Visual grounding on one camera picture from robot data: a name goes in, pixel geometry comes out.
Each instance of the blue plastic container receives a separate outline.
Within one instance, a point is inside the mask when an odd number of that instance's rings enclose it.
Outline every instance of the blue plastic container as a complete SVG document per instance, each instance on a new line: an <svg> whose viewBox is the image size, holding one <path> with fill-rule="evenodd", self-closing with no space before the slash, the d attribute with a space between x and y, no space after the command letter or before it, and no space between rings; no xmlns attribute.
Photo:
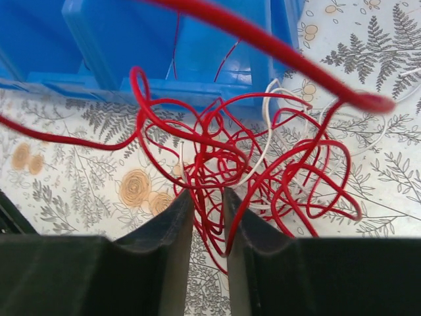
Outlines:
<svg viewBox="0 0 421 316"><path fill-rule="evenodd" d="M214 2L298 47L297 23L305 0ZM180 99L200 110L217 97L263 92L271 79L282 77L283 65L237 41L198 20L142 2L0 0L5 70L0 65L0 86L136 104L128 73L138 65L154 97ZM260 105L261 100L246 99L230 110L254 117Z"/></svg>

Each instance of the orange flower print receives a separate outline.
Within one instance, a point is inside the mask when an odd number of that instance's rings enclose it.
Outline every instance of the orange flower print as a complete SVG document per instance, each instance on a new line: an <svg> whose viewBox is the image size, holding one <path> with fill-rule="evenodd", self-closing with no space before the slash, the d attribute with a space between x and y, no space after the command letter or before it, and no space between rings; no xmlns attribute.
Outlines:
<svg viewBox="0 0 421 316"><path fill-rule="evenodd" d="M148 200L152 214L157 216L159 213L165 211L165 209L170 206L173 199L172 196L165 192L151 192Z"/></svg>
<svg viewBox="0 0 421 316"><path fill-rule="evenodd" d="M303 81L303 100L306 102L311 102L314 99L315 93L316 93L316 86L304 80Z"/></svg>
<svg viewBox="0 0 421 316"><path fill-rule="evenodd" d="M127 173L120 185L120 199L128 207L140 207L151 193L151 178L141 169Z"/></svg>
<svg viewBox="0 0 421 316"><path fill-rule="evenodd" d="M27 143L20 144L14 151L12 156L12 167L14 170L22 170L27 164L30 157L30 147Z"/></svg>
<svg viewBox="0 0 421 316"><path fill-rule="evenodd" d="M305 47L310 49L310 41L316 38L316 33L318 32L318 27L314 24L306 25L304 22L301 23L301 27L298 28L299 38L304 37L303 44Z"/></svg>
<svg viewBox="0 0 421 316"><path fill-rule="evenodd" d="M42 155L33 156L29 162L30 174L33 174L33 175L39 174L43 166L44 166L44 156Z"/></svg>
<svg viewBox="0 0 421 316"><path fill-rule="evenodd" d="M341 9L341 7L342 6L344 6L344 4L339 4L339 3L337 3L337 1L336 0L332 0L332 4L331 5L328 5L325 9L324 9L324 11L326 12L326 13L328 13L328 14L333 14L333 13L335 13L336 11L337 12L340 12L340 13L343 13L343 10Z"/></svg>
<svg viewBox="0 0 421 316"><path fill-rule="evenodd" d="M380 9L379 5L382 3L382 0L364 0L364 3L371 9Z"/></svg>
<svg viewBox="0 0 421 316"><path fill-rule="evenodd" d="M318 27L311 24L311 25L307 25L304 29L304 38L307 41L312 41L315 37L316 37L316 33L318 31Z"/></svg>

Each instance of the floral tablecloth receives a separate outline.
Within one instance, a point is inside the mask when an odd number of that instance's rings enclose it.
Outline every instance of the floral tablecloth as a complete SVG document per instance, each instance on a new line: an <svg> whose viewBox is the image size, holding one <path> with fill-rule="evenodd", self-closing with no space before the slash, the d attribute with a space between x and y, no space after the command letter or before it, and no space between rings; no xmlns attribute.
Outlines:
<svg viewBox="0 0 421 316"><path fill-rule="evenodd" d="M354 88L400 99L421 83L421 1L306 0L299 40L304 55ZM284 87L311 102L317 116L332 96L289 71ZM134 129L136 108L0 91L0 111L18 122L50 133L100 142L117 142ZM384 138L353 159L348 192L362 206L359 223L338 215L314 221L321 236L421 235L421 91L385 117ZM341 111L330 132L352 151L382 133L382 117ZM159 110L168 119L191 122L184 113ZM263 129L250 122L254 129ZM174 198L171 185L136 144L113 153L49 144L0 129L1 189L41 234L102 234L118 238L142 225ZM299 128L280 131L294 144ZM160 144L178 150L180 140L153 131ZM186 151L186 160L191 160ZM272 146L277 155L277 145ZM174 157L155 150L160 164L180 175ZM319 197L329 194L319 192ZM342 209L350 205L342 201ZM297 236L308 235L295 224ZM212 264L197 233L193 235L186 315L229 315L228 279Z"/></svg>

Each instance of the white cable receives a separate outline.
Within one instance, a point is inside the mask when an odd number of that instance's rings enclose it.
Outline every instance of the white cable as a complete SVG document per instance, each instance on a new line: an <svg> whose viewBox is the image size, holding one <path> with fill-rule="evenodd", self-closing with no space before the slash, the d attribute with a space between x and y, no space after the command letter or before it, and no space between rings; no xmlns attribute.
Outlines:
<svg viewBox="0 0 421 316"><path fill-rule="evenodd" d="M323 121L323 115L324 115L324 113L326 112L326 109L328 109L328 108L330 108L335 102L337 101L337 99L334 99L334 100L332 100L329 104L327 104L322 110L321 110L321 112L320 112L320 114L319 114L319 117L318 117L318 123L319 124L322 124L322 121ZM383 123L384 123L384 125L383 125L383 130L382 130L382 133L379 135L379 137L377 137L376 138L376 140L374 140L370 145L368 145L368 146L366 146L366 147L364 147L364 148L362 148L362 149L360 149L360 150L358 150L358 151L356 151L356 152L354 152L354 153L350 153L350 155L351 155L351 157L354 157L354 156L357 156L357 155L361 155L362 153L365 153L366 151L368 151L368 150L370 150L370 149L372 149L375 145L377 145L381 140L382 140L382 138L385 136L385 134L386 134L386 132L387 132L387 122L386 122L386 117L384 116L384 115L382 115L382 119L383 119ZM328 173L328 176L331 176L335 171L336 171L336 169L338 168L338 166L343 162L343 159L344 159L344 156L342 155L342 157L341 158L339 158L339 160L338 160L338 162L337 162L337 164L336 164L336 166L334 166L332 169L331 169L331 171Z"/></svg>
<svg viewBox="0 0 421 316"><path fill-rule="evenodd" d="M284 88L276 88L276 89L274 89L274 90L272 90L271 91L271 93L279 93L279 92L282 92L282 93L286 93L286 94L288 94L288 95L291 95L291 96L293 96L293 97L298 97L297 95L295 95L293 92L291 92L291 91L289 91L289 90L287 90L287 89L284 89ZM281 109L282 108L282 106L281 106L281 104L280 104L280 99L279 98L277 98L277 103L278 103L278 107ZM307 109L307 107L305 106L305 105L303 105L302 103L298 103L299 104L299 106L301 106L301 107L303 107L303 112L304 112L304 114L308 114L308 109ZM308 120L305 120L305 124L304 124L304 129L303 129L303 132L301 133L301 136L300 136L300 138L297 140L297 144L301 141L301 140L303 140L303 139L305 139L307 136L308 136L308 133L309 133L309 122L308 122ZM286 142L282 139L282 137L278 134L278 132L275 130L275 135L276 135L276 137L277 137L277 139L279 139L279 141L282 143L282 145L284 145L284 147L286 147L286 148L288 148L288 145L286 144ZM299 189L299 187L300 187L300 184L298 183L298 181L296 181L296 179L294 178L293 179L293 181L294 181L294 183L295 183L295 193L297 193L297 191L298 191L298 189Z"/></svg>
<svg viewBox="0 0 421 316"><path fill-rule="evenodd" d="M269 83L268 87L266 88L266 93L270 92L270 93L278 93L278 92L284 92L284 93L288 93L289 95L295 96L296 95L284 88L276 88L274 90L270 90L272 89L272 87L276 84L280 84L278 79L274 79L271 83ZM233 186L233 188L238 188L239 186L241 186L242 184L244 184L248 179L250 179L250 177L256 172L257 168L259 167L259 165L262 163L263 159L265 158L268 149L269 149L269 145L270 145L270 141L272 140L272 123L270 122L270 114L269 114L269 102L270 102L271 97L264 97L263 98L263 103L262 103L262 116L263 119L265 120L266 126L268 128L268 141L262 151L262 155L260 156L259 160L257 161L256 165L253 167L253 169L249 172L249 174L242 180L240 181L238 184L236 184L235 186ZM303 105L304 108L304 112L306 113L307 108L305 107L305 105ZM303 139L303 136L306 135L307 131L305 130L305 132L302 133L301 139L299 141L301 141ZM279 137L280 141L283 143L284 146L286 146L286 148L288 147L287 144L284 142L284 140ZM303 193L307 196L310 196L310 192L301 184L299 183L299 181L293 177L291 179L291 181L293 183L295 183L295 185L300 188ZM254 209L270 209L270 202L267 201L267 199L263 199L263 201L265 201L266 203L268 203L268 205L261 205L261 204L255 204L255 203L250 203L249 207L252 207Z"/></svg>
<svg viewBox="0 0 421 316"><path fill-rule="evenodd" d="M270 89L272 89L272 87L277 82L279 82L279 80L274 79L271 83L269 83L269 85L266 88L265 93L268 93ZM269 150L269 146L270 146L270 142L272 141L272 134L273 134L272 123L270 122L270 114L269 114L269 101L270 101L270 97L264 97L263 102L262 102L262 116L266 123L266 126L268 127L268 141L266 142L266 145L264 146L262 155L259 157L259 160L256 162L253 169L250 170L250 172L247 174L247 176L245 176L245 178L243 178L243 180L241 180L240 182L238 182L236 185L233 186L234 189L238 188L239 186L242 186L244 183L246 183L246 181L248 181L248 179L251 178L251 176L254 175L254 173L257 171L259 165L262 163L263 159L266 157L266 154Z"/></svg>
<svg viewBox="0 0 421 316"><path fill-rule="evenodd" d="M419 67L419 68L416 68L416 69L412 69L412 70L410 70L410 71L406 71L406 72L402 72L400 75L399 75L399 77L405 77L405 76L408 76L409 74L414 74L415 72L421 72L421 67Z"/></svg>
<svg viewBox="0 0 421 316"><path fill-rule="evenodd" d="M281 87L281 83L280 83L280 81L278 80L278 79L274 79L269 85L268 85L268 88L266 89L266 92L268 91L268 90L270 90L270 89L272 89L272 87L274 86L274 84L275 83L277 83L278 84L278 87L279 88L276 88L276 89L274 89L274 90L272 90L272 91L270 91L271 93L278 93L278 92L282 92L282 93L284 93L284 94L287 94L287 95L290 95L291 97L297 97L297 98L299 98L299 96L298 95L296 95L295 93L293 93L292 91L290 91L290 90L288 90L288 89L285 89L285 88L282 88ZM303 105L302 103L300 103L300 102L297 102L297 101L292 101L292 100L288 100L288 99L283 99L283 101L285 101L285 102L287 102L287 103L289 103L290 105L294 105L294 106L297 106L297 107L303 107L303 111L304 111L304 114L308 114L309 112L308 112L308 109L307 109L307 107L305 106L305 105ZM281 102L281 99L280 98L276 98L276 103L278 104L278 107L281 109L282 108L282 104L280 103ZM304 125L304 130L303 130L303 133L301 134L301 137L298 139L298 141L297 141L297 143L298 142L300 142L301 140L303 140L305 137L307 137L308 136L308 129L309 129L309 122L308 122L308 120L305 120L305 125ZM275 131L275 134L276 134L276 136L280 139L280 141L282 142L282 144L283 145L285 145L285 143L283 142L283 140L282 140L282 138L281 137L279 137L279 135L278 135L278 133Z"/></svg>
<svg viewBox="0 0 421 316"><path fill-rule="evenodd" d="M412 97L416 92L418 92L418 90L421 88L421 84L417 85L417 87L415 87L414 89L412 89L412 91L406 95L404 95L402 98L395 100L396 104L399 104L400 102L405 101L406 99Z"/></svg>

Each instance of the red wire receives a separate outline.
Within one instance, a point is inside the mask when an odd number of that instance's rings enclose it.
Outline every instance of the red wire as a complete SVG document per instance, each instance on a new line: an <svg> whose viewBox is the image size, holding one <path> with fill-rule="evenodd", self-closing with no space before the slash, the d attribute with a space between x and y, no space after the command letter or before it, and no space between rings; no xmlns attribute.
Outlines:
<svg viewBox="0 0 421 316"><path fill-rule="evenodd" d="M178 20L172 63L175 78L177 78L175 49L178 40L178 28L180 27L180 15L183 13L199 18L237 36L241 40L261 49L284 64L301 71L310 79L321 86L324 86L327 90L339 97L339 101L326 113L326 118L322 124L318 124L312 117L306 115L303 111L296 109L283 108L276 112L272 129L279 128L294 119L303 119L311 123L318 132L314 138L297 142L293 148L282 153L279 157L275 157L273 161L267 157L262 160L259 171L252 174L244 186L242 186L246 191L245 197L233 219L227 238L223 238L222 236L224 233L224 217L222 216L223 203L221 202L223 188L237 184L246 174L249 174L252 171L253 168L249 165L249 160L262 155L262 145L265 144L264 137L268 133L267 130L254 132L246 128L240 120L236 119L229 112L227 106L236 101L250 97L277 97L300 102L308 109L311 109L311 105L307 102L290 95L278 93L248 93L227 101L218 98L206 107L204 111L198 113L192 106L179 100L169 98L152 100L146 75L139 67L135 66L130 71L130 83L137 102L139 103L139 112L136 117L136 130L134 130L133 134L122 143L105 145L73 137L46 134L23 127L2 116L0 116L0 123L21 134L46 142L82 145L107 151L122 149L137 138L143 152L151 163L163 176L173 183L174 193L178 195L180 193L180 188L185 188L190 191L196 210L194 225L200 234L207 251L210 253L210 257L214 260L216 266L225 273L226 271L216 260L216 254L222 257L229 255L234 242L235 232L251 201L259 205L264 205L265 201L269 201L270 205L266 206L267 209L260 210L258 213L260 213L262 218L266 221L273 220L284 234L291 237L293 237L293 234L288 227L287 219L285 219L285 216L291 214L291 212L294 212L298 216L313 236L318 236L318 233L312 226L311 220L321 217L327 212L334 212L349 219L359 220L362 216L361 209L355 199L345 191L351 168L349 151L342 143L329 139L326 128L333 114L344 102L349 102L356 108L373 113L387 113L391 111L395 106L394 102L386 97L380 97L378 95L355 93L327 72L294 52L294 50L286 44L271 35L266 34L260 28L244 21L244 19L219 7L215 7L214 5L200 0L148 1L177 10ZM226 58L229 57L235 46L228 52ZM224 61L216 73L215 80L218 78ZM143 92L139 87L138 76L141 77ZM175 120L160 119L154 114L152 106L163 103L178 105L192 113L196 119L194 126L190 127ZM228 130L225 127L223 114L232 119L233 125L237 129L236 131L233 129ZM289 117L278 122L281 114L287 114ZM217 129L216 131L211 132L210 128L213 124L216 125ZM193 142L195 157L194 162L184 167L184 178L186 181L182 180L182 177L174 178L171 174L166 172L153 157L145 139L149 144L161 148L178 159L180 158L175 150L167 148L165 145L161 145L152 140L148 135L148 131L152 127L160 128L173 136ZM215 140L216 137L221 136L226 138L225 142ZM244 152L244 150L239 148L240 144L249 146L247 152ZM337 147L342 150L346 158L344 162L345 176L342 179L341 184L336 184L326 174L332 147ZM303 185L306 187L306 192L299 190L298 195L293 196L290 192L290 188L293 185L293 181L301 174L300 171L304 172ZM328 205L318 205L317 203L312 202L316 189L322 182L336 192L336 195ZM307 194L307 186L311 186L311 188L306 197L307 200L303 202L301 201L302 198L300 195ZM353 206L356 215L335 208L335 205L340 198L346 199ZM225 250L222 249L221 244L224 241L226 242Z"/></svg>
<svg viewBox="0 0 421 316"><path fill-rule="evenodd" d="M222 67L224 66L226 60L228 59L228 57L232 54L232 52L234 51L234 49L237 47L238 44L241 43L241 40L237 40L236 43L231 47L231 49L227 52L226 56L224 57L224 59L222 60L221 64L218 67L218 71L216 71L216 75L215 75L215 79L213 80L213 82L216 82L218 80L219 77L219 73L222 70Z"/></svg>
<svg viewBox="0 0 421 316"><path fill-rule="evenodd" d="M343 102L372 113L388 113L395 108L395 102L384 96L369 93L355 93L353 90L328 74L325 70L295 52L289 45L267 34L263 29L247 22L244 18L201 0L142 0L163 5L181 13L216 26L231 35L255 46L279 62L302 72Z"/></svg>

